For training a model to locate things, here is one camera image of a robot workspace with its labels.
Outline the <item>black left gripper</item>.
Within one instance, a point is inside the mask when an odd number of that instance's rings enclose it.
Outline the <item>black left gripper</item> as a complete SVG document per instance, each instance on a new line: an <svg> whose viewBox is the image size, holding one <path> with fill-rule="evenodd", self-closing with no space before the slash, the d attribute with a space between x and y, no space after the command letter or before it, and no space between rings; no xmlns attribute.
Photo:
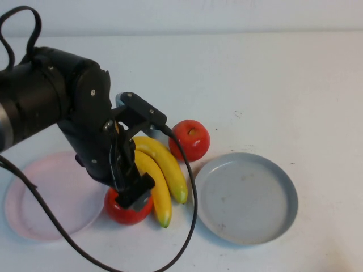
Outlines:
<svg viewBox="0 0 363 272"><path fill-rule="evenodd" d="M140 212L147 206L155 181L147 173L140 175L134 162L135 144L113 118L73 113L58 127L90 177L116 189L120 207Z"/></svg>

